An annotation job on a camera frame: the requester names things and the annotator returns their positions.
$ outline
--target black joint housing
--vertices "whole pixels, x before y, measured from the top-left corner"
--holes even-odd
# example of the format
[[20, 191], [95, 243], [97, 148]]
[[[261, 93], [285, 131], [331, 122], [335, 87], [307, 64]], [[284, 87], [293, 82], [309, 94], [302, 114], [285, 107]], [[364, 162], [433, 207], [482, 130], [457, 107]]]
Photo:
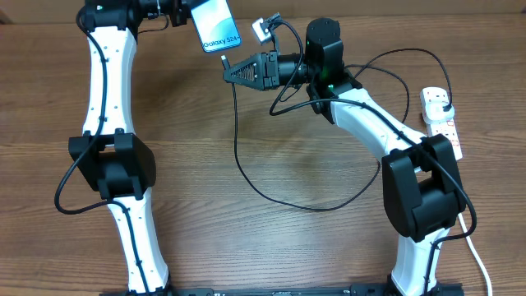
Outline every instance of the black joint housing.
[[[443, 135], [423, 138], [420, 146], [427, 151], [462, 187], [453, 146]], [[454, 184], [415, 147], [393, 150], [382, 162], [384, 208], [396, 231], [416, 243], [426, 235], [454, 226], [456, 217], [466, 208]], [[431, 171], [431, 177], [417, 181], [414, 169]]]
[[344, 44], [339, 23], [329, 18], [311, 21], [307, 27], [305, 62], [318, 71], [318, 80], [330, 84], [344, 73]]
[[[68, 150], [77, 160], [93, 137], [84, 135], [69, 139]], [[103, 135], [96, 139], [78, 167], [82, 175], [104, 200], [134, 196], [141, 200], [146, 189], [155, 185], [153, 152], [132, 133]], [[113, 145], [114, 151], [103, 152]]]
[[[159, 6], [160, 14], [170, 16], [172, 26], [185, 25], [190, 17], [187, 0], [159, 0]], [[119, 30], [128, 28], [137, 39], [142, 20], [159, 16], [157, 0], [85, 0], [81, 18], [89, 32], [116, 26]]]

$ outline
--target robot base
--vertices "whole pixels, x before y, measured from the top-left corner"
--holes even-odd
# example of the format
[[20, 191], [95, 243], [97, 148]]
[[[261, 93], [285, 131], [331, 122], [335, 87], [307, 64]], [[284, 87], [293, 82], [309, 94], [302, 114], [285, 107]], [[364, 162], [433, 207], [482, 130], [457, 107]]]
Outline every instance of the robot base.
[[[464, 296], [461, 284], [437, 284], [430, 296]], [[100, 296], [142, 296], [145, 294], [117, 293]], [[387, 284], [352, 284], [350, 288], [310, 289], [239, 289], [214, 291], [213, 289], [172, 289], [150, 293], [150, 296], [400, 296], [394, 284], [387, 277]]]

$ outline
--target power strip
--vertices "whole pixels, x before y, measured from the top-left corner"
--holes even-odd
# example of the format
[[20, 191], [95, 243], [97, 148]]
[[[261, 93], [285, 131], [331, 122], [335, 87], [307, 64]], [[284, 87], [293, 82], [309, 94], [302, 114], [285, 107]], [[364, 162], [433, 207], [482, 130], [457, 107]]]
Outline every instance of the power strip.
[[422, 116], [427, 125], [427, 135], [444, 135], [453, 146], [454, 157], [457, 161], [461, 160], [459, 134], [453, 120], [454, 107], [447, 112], [444, 111], [444, 106], [450, 102], [447, 91], [440, 87], [426, 87], [420, 92], [420, 101], [422, 102]]

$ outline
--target smartphone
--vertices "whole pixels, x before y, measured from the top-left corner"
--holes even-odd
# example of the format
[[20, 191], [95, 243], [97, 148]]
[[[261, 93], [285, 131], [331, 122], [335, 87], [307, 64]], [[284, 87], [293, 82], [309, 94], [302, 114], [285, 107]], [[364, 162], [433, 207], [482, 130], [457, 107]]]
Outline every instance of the smartphone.
[[191, 18], [206, 53], [241, 45], [227, 0], [194, 0], [189, 5]]

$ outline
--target wooden table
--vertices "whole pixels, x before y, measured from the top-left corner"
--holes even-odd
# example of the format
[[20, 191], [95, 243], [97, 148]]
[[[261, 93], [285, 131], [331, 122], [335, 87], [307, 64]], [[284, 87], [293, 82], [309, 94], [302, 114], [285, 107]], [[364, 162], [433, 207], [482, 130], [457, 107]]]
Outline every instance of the wooden table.
[[[304, 36], [310, 19], [290, 20]], [[496, 294], [526, 289], [526, 17], [339, 18], [344, 60], [364, 63], [403, 47], [429, 49], [450, 74], [464, 159], [464, 187], [478, 213], [473, 241]], [[250, 21], [231, 62], [269, 50]], [[158, 23], [146, 24], [153, 28]], [[297, 52], [285, 29], [282, 50]], [[385, 216], [381, 179], [330, 213], [280, 206], [256, 195], [233, 161], [233, 100], [220, 54], [202, 52], [192, 25], [142, 35], [133, 67], [137, 135], [155, 153], [154, 216], [177, 287], [215, 289], [346, 286], [382, 282], [395, 263], [397, 233]], [[67, 139], [81, 134], [90, 89], [87, 42], [75, 25], [0, 26], [0, 294], [96, 295], [126, 289], [127, 268], [107, 209], [60, 215], [53, 194], [71, 164]], [[445, 86], [425, 54], [397, 53], [376, 65], [408, 82], [407, 124], [424, 131], [418, 93]], [[360, 81], [396, 117], [404, 88], [383, 73]], [[276, 92], [238, 87], [240, 159], [274, 198], [335, 206], [371, 178], [376, 161], [356, 139], [310, 108], [268, 115]], [[300, 91], [291, 99], [305, 100]], [[75, 172], [67, 208], [99, 200]], [[454, 233], [459, 232], [455, 226]], [[464, 241], [443, 247], [437, 271], [483, 295], [482, 275]]]

